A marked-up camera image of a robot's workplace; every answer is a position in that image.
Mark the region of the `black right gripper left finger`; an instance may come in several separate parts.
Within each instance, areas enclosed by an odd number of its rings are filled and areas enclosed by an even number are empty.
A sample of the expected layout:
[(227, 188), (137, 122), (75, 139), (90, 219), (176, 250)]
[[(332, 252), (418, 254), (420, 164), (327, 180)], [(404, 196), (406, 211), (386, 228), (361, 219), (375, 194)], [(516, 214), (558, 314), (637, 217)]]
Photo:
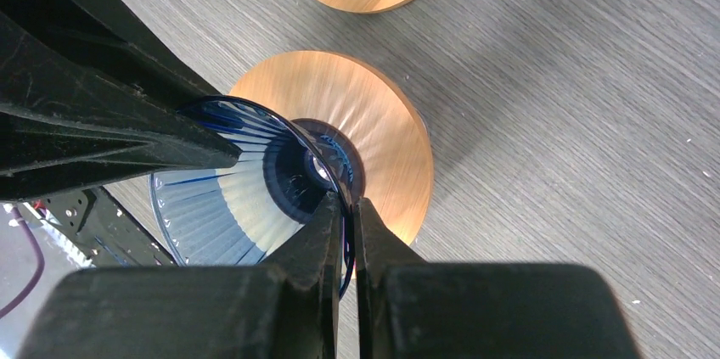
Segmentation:
[(21, 358), (333, 358), (340, 221), (325, 194), (311, 221), (255, 266), (73, 272), (38, 313)]

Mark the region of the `blue glass dripper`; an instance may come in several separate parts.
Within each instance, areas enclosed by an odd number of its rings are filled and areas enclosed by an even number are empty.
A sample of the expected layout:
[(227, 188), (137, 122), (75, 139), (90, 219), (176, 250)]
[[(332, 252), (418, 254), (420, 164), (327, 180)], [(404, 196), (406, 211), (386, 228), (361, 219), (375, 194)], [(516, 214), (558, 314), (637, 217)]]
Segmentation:
[(161, 171), (149, 197), (168, 249), (181, 266), (248, 266), (307, 225), (327, 192), (341, 202), (340, 290), (354, 271), (353, 202), (363, 196), (363, 162), (351, 140), (312, 117), (286, 120), (247, 99), (210, 96), (182, 116), (239, 149), (229, 168)]

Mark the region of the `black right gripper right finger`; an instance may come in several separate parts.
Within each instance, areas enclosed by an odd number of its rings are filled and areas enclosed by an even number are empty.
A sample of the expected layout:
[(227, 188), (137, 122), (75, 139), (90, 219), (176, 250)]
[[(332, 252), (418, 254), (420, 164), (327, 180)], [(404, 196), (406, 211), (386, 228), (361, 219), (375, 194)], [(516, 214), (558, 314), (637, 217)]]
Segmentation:
[(363, 358), (638, 358), (608, 283), (562, 263), (430, 263), (353, 211)]

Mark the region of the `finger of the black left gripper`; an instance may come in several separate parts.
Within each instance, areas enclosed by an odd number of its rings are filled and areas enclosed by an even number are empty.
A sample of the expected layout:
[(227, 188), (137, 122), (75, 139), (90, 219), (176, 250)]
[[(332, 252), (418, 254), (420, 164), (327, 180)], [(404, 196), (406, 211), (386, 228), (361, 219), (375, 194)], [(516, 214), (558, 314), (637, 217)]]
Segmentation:
[(178, 113), (213, 93), (122, 0), (1, 0), (1, 197), (234, 165)]

